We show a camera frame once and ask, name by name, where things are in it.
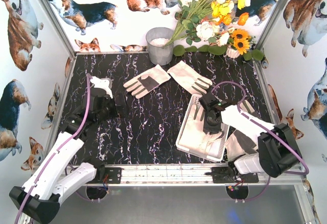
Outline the aluminium front rail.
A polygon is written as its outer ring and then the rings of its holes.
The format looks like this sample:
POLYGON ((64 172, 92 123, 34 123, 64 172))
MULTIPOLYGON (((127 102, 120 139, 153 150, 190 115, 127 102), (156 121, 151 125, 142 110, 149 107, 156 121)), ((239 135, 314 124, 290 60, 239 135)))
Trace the aluminium front rail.
MULTIPOLYGON (((233 185, 234 182, 214 183, 210 175, 212 167, 224 167, 227 163, 216 164, 141 164, 141 165, 106 165, 114 169, 120 168, 121 182, 119 184, 103 183, 92 180, 86 183, 89 186, 102 184, 112 186, 204 186, 212 184, 233 185)), ((268 182, 266 173, 256 173, 258 183, 244 183, 245 185, 264 185, 268 182)))

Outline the aluminium post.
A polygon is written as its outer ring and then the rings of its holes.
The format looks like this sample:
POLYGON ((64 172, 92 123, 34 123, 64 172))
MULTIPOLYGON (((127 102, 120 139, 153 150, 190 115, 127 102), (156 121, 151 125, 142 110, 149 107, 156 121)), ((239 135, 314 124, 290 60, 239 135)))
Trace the aluminium post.
POLYGON ((264 48, 264 43, 268 40, 269 35, 271 34, 275 22, 278 20, 279 15, 281 13, 281 11, 284 9, 284 6, 286 5, 288 0, 278 0, 275 8, 272 11, 272 14, 266 24, 266 26, 263 29, 263 32, 261 34, 261 36, 259 37, 259 40, 257 41, 256 45, 255 45, 255 49, 258 50, 263 50, 264 48))
POLYGON ((65 46, 66 50, 69 52, 71 56, 75 56, 76 52, 71 45, 71 42, 69 41, 63 27, 61 26, 59 20, 56 17, 56 14, 51 8, 51 4, 48 2, 48 0, 38 0, 38 2, 42 5, 46 16, 49 18, 52 26, 57 32, 57 35, 59 36, 62 44, 65 46))

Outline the small white sunflower pot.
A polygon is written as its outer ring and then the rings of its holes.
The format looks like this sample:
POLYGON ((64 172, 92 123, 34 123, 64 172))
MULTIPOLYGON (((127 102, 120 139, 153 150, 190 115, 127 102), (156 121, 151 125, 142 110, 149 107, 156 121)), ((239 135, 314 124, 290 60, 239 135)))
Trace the small white sunflower pot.
POLYGON ((237 58, 238 56, 240 56, 240 52, 236 49, 233 49, 231 46, 228 46, 226 49, 226 53, 225 53, 228 57, 230 58, 237 58))

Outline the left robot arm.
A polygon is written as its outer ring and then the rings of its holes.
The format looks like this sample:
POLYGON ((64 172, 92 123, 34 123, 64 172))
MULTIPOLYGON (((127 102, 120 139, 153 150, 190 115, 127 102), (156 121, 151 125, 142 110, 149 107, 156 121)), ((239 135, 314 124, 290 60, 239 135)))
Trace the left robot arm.
POLYGON ((87 141, 91 128, 127 113, 122 93, 112 97, 107 88, 90 88, 83 105, 66 118, 54 146, 35 173, 23 186, 11 189, 9 197, 19 212, 38 223, 50 223, 63 202, 84 184, 119 184, 122 177, 120 167, 106 167, 101 160, 92 158, 85 158, 64 178, 60 176, 87 141))

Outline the white perforated storage basket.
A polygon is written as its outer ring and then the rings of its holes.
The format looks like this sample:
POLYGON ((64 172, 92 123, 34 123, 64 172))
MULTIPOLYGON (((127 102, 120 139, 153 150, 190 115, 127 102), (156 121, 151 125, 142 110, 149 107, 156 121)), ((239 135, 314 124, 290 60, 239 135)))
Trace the white perforated storage basket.
POLYGON ((221 124, 217 134, 203 132, 204 109, 200 104, 201 95, 191 96, 188 108, 176 139, 178 150, 211 162, 221 162, 225 151, 229 126, 221 124))

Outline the glove beside basket right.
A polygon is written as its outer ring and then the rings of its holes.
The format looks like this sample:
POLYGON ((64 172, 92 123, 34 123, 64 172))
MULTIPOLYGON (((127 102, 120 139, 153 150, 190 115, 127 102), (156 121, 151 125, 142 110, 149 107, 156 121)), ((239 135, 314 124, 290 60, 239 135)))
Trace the glove beside basket right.
POLYGON ((257 153, 257 145, 245 134, 235 130, 226 140, 227 160, 233 161, 242 155, 257 153))

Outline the left aluminium post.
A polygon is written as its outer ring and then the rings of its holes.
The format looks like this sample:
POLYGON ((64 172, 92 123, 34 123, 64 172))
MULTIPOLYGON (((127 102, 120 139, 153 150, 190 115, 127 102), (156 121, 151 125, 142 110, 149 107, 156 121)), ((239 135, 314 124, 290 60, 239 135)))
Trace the left aluminium post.
POLYGON ((61 26, 59 20, 56 17, 56 14, 51 8, 51 4, 48 2, 48 0, 38 0, 38 2, 42 5, 46 16, 49 18, 52 26, 57 32, 57 35, 59 36, 62 44, 65 46, 66 50, 69 52, 71 56, 75 56, 76 52, 71 45, 71 42, 69 41, 63 27, 61 26))

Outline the grey metal bucket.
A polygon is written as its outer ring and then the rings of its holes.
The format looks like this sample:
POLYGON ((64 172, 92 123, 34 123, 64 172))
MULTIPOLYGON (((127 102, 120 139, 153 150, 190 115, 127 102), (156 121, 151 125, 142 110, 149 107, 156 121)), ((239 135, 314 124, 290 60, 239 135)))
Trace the grey metal bucket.
POLYGON ((173 30, 166 27, 156 27, 146 33, 146 42, 150 61, 154 65, 164 66, 171 62, 174 44, 170 43, 173 30))

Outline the white glove grey palm patch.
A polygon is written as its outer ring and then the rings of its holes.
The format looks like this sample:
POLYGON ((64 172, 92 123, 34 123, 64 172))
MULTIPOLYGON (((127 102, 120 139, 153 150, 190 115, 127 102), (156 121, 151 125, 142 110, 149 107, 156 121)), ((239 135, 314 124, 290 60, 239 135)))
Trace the white glove grey palm patch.
POLYGON ((140 99, 170 78, 171 76, 160 65, 156 65, 130 79, 123 87, 136 99, 140 99))

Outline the white glove green fingers back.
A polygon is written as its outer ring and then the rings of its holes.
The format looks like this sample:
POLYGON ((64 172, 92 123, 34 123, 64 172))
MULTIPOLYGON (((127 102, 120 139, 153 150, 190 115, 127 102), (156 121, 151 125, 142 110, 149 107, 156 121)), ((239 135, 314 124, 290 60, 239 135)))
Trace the white glove green fingers back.
POLYGON ((210 79, 200 75, 183 61, 171 67, 167 73, 190 94, 204 95, 213 85, 210 79))

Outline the right aluminium post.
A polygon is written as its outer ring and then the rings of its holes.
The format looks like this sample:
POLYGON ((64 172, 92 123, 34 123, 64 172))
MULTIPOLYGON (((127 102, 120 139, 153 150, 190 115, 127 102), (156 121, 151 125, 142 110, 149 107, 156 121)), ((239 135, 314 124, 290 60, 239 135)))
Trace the right aluminium post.
POLYGON ((284 9, 284 6, 286 5, 288 0, 278 0, 275 8, 272 11, 272 14, 266 24, 266 26, 263 29, 263 32, 261 34, 261 36, 259 37, 259 40, 257 41, 256 45, 255 45, 255 49, 258 50, 263 50, 264 48, 264 43, 268 40, 269 35, 271 34, 275 22, 278 20, 279 15, 281 13, 281 11, 284 9))

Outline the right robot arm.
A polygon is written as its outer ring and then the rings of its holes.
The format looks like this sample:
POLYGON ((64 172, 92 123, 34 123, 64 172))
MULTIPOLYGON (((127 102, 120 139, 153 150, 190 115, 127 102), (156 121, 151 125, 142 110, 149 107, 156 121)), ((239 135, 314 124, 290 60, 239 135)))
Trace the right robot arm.
POLYGON ((199 99, 204 109, 204 133, 221 131, 221 124, 235 128, 248 137, 257 147, 256 153, 246 153, 234 160, 242 174, 266 173, 277 178, 298 164, 302 156, 290 127, 281 123, 265 122, 241 109, 240 104, 220 101, 212 93, 199 99))

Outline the artificial flower bouquet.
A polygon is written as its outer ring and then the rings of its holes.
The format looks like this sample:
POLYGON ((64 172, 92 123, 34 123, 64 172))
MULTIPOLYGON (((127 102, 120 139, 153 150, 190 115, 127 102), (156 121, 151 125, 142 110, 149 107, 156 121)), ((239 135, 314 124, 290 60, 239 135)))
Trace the artificial flower bouquet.
POLYGON ((250 6, 251 0, 177 0, 177 24, 166 45, 185 40, 226 45, 233 32, 233 19, 237 10, 250 6))

